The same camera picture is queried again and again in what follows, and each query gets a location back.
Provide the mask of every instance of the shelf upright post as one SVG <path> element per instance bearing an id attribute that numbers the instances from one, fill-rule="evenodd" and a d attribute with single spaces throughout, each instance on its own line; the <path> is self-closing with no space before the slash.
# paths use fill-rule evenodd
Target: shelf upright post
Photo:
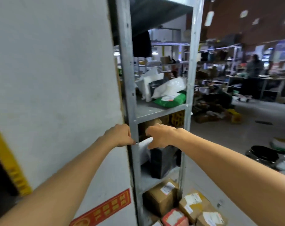
<path id="1" fill-rule="evenodd" d="M 143 225 L 143 203 L 140 194 L 141 170 L 138 150 L 138 124 L 136 118 L 136 91 L 134 85 L 134 64 L 132 45 L 132 25 L 129 0 L 116 0 L 116 10 L 119 31 L 119 49 L 122 66 L 122 75 L 125 87 L 127 123 L 131 129 L 132 138 L 136 144 L 130 146 L 129 156 L 132 158 L 132 184 L 134 197 L 136 197 L 136 215 L 139 225 Z"/>
<path id="2" fill-rule="evenodd" d="M 193 18 L 192 18 L 192 30 L 191 30 L 191 42 L 190 42 L 190 60 L 188 71 L 188 82 L 186 90 L 186 109 L 184 115 L 184 129 L 190 131 L 192 106 L 194 97 L 194 86 L 197 68 L 197 53 L 199 50 L 200 32 L 202 24 L 204 0 L 194 0 L 193 6 Z M 181 154 L 181 167 L 179 171 L 179 194 L 178 197 L 182 197 L 183 179 L 185 171 L 185 153 Z"/>

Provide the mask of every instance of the concrete floor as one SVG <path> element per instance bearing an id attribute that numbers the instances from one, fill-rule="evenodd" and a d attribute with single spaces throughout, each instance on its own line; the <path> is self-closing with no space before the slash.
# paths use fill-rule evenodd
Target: concrete floor
<path id="1" fill-rule="evenodd" d="M 242 124 L 227 121 L 198 124 L 191 122 L 191 132 L 214 143 L 244 154 L 253 145 L 269 147 L 273 137 L 285 138 L 285 105 L 252 100 L 249 103 L 236 102 L 235 110 L 242 114 Z M 268 121 L 273 125 L 258 124 Z M 219 210 L 229 218 L 228 226 L 252 225 L 250 220 L 190 158 L 186 158 L 184 194 L 192 187 L 200 190 Z"/>

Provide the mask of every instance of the worker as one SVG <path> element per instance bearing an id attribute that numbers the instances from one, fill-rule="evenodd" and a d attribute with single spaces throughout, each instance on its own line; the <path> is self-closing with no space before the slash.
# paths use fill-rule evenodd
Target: worker
<path id="1" fill-rule="evenodd" d="M 146 135 L 153 137 L 149 149 L 173 145 L 182 150 L 258 226 L 285 226 L 285 175 L 182 128 L 156 124 Z M 0 226 L 68 226 L 106 155 L 130 144 L 126 124 L 107 130 L 0 218 Z"/>
<path id="2" fill-rule="evenodd" d="M 243 80 L 240 95 L 245 96 L 248 100 L 257 95 L 259 82 L 258 77 L 262 71 L 264 71 L 264 63 L 259 60 L 257 54 L 254 54 L 252 56 L 252 60 L 246 65 L 246 78 Z"/>

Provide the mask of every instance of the warehouse shelving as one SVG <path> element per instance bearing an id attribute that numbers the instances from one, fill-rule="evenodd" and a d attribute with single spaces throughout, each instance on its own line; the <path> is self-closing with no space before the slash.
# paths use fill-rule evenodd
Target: warehouse shelving
<path id="1" fill-rule="evenodd" d="M 130 166 L 132 171 L 132 186 L 135 196 L 136 214 L 139 226 L 150 225 L 150 217 L 148 211 L 145 210 L 142 202 L 142 195 L 145 191 L 160 183 L 163 179 L 154 179 L 149 174 L 148 170 L 144 166 L 140 165 L 140 154 L 138 149 L 138 124 L 149 121 L 158 117 L 162 117 L 168 114 L 175 113 L 177 111 L 184 110 L 184 129 L 190 130 L 191 111 L 193 104 L 194 82 L 196 75 L 196 57 L 199 47 L 202 13 L 204 0 L 148 0 L 150 1 L 162 1 L 163 4 L 159 7 L 169 6 L 173 3 L 178 6 L 184 6 L 186 9 L 189 7 L 190 11 L 193 11 L 192 20 L 192 34 L 190 43 L 185 43 L 191 46 L 190 60 L 188 62 L 181 62 L 179 64 L 188 64 L 188 81 L 187 81 L 187 99 L 186 103 L 174 108 L 163 108 L 155 105 L 152 102 L 146 102 L 137 98 L 135 89 L 135 76 L 134 76 L 134 61 L 133 61 L 133 46 L 132 46 L 132 29 L 131 29 L 131 13 L 129 0 L 116 0 L 117 21 L 118 21 L 118 38 L 119 38 L 119 50 L 121 54 L 121 66 L 123 73 L 123 84 L 125 88 L 125 120 L 129 124 L 131 129 L 131 135 L 136 141 L 136 144 L 129 147 Z M 154 44 L 159 46 L 171 46 L 168 44 Z M 174 168 L 166 178 L 173 177 L 176 174 L 175 180 L 179 183 L 179 197 L 182 196 L 183 178 L 185 169 L 185 154 L 181 155 L 181 166 Z"/>

